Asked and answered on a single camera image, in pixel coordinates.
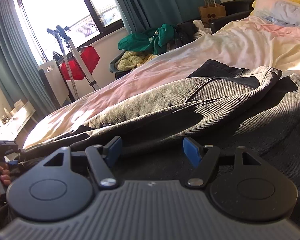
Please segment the left teal curtain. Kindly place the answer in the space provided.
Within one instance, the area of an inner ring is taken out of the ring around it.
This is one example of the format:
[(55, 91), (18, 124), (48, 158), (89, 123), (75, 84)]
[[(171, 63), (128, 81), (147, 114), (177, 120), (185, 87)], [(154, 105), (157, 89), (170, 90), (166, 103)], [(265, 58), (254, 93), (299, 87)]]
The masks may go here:
[(13, 0), (0, 0), (0, 88), (10, 106), (18, 100), (29, 101), (40, 120), (56, 110), (39, 76)]

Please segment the brown paper bag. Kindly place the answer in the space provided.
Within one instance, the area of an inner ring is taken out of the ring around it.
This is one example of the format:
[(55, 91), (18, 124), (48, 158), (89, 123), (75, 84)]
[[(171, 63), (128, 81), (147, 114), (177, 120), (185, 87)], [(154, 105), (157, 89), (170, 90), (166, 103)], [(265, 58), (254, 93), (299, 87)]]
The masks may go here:
[(200, 19), (206, 28), (209, 28), (214, 20), (226, 16), (225, 6), (217, 4), (215, 0), (205, 0), (205, 5), (200, 6), (198, 10)]

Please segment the pastel pillow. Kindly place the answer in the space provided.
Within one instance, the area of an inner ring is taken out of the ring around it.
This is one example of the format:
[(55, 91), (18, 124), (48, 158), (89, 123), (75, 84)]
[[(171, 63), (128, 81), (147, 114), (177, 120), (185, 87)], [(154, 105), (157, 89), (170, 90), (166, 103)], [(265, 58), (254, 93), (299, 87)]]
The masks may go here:
[(256, 0), (252, 15), (300, 26), (300, 4), (289, 0)]

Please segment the white garment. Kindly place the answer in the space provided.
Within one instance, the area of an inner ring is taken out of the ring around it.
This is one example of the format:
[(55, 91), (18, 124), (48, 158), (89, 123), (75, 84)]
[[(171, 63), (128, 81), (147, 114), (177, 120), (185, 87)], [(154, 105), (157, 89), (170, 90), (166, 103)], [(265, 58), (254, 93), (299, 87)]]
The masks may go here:
[(197, 32), (193, 35), (193, 38), (196, 40), (201, 36), (212, 34), (211, 28), (205, 28), (201, 20), (194, 20), (193, 24), (197, 27)]

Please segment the white dresser desk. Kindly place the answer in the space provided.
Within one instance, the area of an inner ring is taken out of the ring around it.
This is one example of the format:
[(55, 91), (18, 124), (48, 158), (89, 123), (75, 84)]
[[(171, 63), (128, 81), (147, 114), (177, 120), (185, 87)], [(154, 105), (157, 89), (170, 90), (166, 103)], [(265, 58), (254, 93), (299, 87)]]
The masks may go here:
[(33, 128), (38, 124), (34, 118), (35, 109), (28, 101), (17, 110), (10, 120), (0, 128), (0, 140), (15, 141), (19, 147), (23, 145)]

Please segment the green sweatshirt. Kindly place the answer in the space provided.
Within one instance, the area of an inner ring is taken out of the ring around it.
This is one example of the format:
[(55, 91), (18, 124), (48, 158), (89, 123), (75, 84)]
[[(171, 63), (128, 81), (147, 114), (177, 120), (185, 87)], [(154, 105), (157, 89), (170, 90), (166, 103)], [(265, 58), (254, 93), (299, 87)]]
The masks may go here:
[(153, 55), (166, 53), (167, 44), (175, 39), (176, 25), (163, 24), (160, 28), (132, 33), (118, 42), (118, 49), (133, 52), (148, 52)]

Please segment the black clothes pile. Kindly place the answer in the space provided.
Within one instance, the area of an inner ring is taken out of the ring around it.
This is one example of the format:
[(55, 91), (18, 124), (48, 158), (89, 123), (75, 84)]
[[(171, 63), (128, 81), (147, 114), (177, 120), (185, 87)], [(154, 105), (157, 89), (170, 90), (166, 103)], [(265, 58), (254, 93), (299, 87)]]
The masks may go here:
[(174, 28), (174, 38), (167, 45), (168, 50), (182, 47), (194, 41), (194, 35), (198, 28), (192, 22), (178, 24)]

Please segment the black framed window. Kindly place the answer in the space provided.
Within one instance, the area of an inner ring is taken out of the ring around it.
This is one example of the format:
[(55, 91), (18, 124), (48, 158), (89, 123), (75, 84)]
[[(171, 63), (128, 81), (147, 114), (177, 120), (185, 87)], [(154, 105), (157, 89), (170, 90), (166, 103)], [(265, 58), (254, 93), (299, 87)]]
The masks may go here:
[(123, 27), (115, 0), (15, 0), (31, 51), (38, 64), (59, 52), (47, 33), (57, 25), (68, 28), (75, 46), (86, 46)]

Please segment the pastel tie-dye bed sheet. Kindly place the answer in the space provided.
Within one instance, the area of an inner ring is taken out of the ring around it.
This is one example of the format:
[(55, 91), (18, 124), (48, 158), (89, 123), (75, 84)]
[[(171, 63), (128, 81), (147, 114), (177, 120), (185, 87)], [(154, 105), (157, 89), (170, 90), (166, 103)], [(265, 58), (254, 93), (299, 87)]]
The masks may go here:
[(233, 21), (217, 33), (159, 55), (109, 85), (46, 116), (24, 148), (75, 130), (104, 109), (155, 87), (183, 79), (212, 59), (230, 67), (274, 67), (300, 75), (300, 27), (273, 24), (257, 16)]

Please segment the teal curtain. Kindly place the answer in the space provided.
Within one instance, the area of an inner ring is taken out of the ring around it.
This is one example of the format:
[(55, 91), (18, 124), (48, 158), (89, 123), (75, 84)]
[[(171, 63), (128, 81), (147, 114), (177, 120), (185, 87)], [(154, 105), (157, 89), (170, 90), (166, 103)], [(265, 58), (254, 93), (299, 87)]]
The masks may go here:
[(0, 0), (0, 88), (10, 106), (18, 100), (29, 101), (40, 120), (56, 110), (39, 76), (13, 0)]
[(206, 0), (115, 0), (125, 29), (138, 33), (163, 24), (178, 24), (199, 17)]

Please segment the pale yellow knit garment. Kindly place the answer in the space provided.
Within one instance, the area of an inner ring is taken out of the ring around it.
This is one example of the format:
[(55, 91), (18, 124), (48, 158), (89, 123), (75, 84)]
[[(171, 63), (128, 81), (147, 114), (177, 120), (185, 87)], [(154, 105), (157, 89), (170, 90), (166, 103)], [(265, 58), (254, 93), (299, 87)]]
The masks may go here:
[(115, 63), (119, 71), (128, 71), (142, 66), (143, 64), (156, 58), (156, 55), (143, 52), (125, 51), (124, 54)]

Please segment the right teal curtain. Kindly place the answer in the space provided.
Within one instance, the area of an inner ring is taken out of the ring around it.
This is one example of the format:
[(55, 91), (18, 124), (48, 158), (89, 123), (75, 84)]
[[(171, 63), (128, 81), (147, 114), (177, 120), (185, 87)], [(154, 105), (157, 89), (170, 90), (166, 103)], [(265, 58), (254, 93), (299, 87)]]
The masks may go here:
[(138, 33), (163, 24), (178, 24), (199, 17), (206, 0), (115, 0), (125, 29)]

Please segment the silver garment steamer stand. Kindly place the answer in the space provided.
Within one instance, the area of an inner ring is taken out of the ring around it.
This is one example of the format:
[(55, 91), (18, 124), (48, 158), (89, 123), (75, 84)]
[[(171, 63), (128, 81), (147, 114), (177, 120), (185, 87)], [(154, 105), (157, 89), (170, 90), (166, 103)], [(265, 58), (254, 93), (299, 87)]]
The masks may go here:
[(68, 30), (69, 27), (62, 28), (58, 25), (55, 30), (47, 28), (46, 31), (57, 40), (62, 53), (62, 58), (59, 60), (61, 62), (61, 74), (64, 80), (71, 81), (73, 97), (77, 100), (79, 94), (75, 82), (78, 80), (85, 79), (93, 90), (99, 90), (100, 87), (93, 77), (93, 71), (101, 57), (92, 46), (76, 48), (66, 33)]

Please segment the black denim pants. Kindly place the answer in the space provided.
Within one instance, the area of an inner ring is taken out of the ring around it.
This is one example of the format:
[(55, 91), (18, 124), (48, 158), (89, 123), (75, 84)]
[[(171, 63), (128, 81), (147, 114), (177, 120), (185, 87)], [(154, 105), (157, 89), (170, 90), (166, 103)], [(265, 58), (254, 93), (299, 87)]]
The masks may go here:
[(119, 180), (185, 180), (185, 137), (232, 156), (246, 146), (291, 179), (299, 192), (292, 220), (300, 226), (300, 72), (238, 69), (208, 60), (187, 78), (117, 103), (73, 135), (62, 135), (19, 156), (15, 176), (28, 174), (62, 146), (81, 151), (122, 139), (113, 172)]

